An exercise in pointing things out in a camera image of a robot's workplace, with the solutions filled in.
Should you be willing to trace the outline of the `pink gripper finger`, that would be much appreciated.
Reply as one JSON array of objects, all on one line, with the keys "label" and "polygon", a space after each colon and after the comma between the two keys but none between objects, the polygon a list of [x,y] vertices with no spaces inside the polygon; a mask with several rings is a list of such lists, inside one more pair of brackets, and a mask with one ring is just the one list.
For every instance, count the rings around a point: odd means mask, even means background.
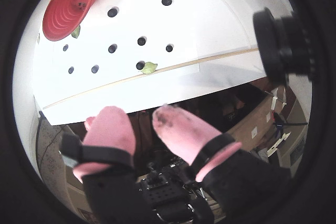
[{"label": "pink gripper finger", "polygon": [[156,109],[152,124],[168,149],[188,163],[188,177],[201,183],[230,219],[266,206],[291,180],[288,169],[252,156],[230,134],[182,108]]},{"label": "pink gripper finger", "polygon": [[105,107],[86,121],[83,141],[65,133],[60,153],[83,184],[87,201],[100,223],[154,223],[155,214],[136,185],[136,141],[126,113]]}]

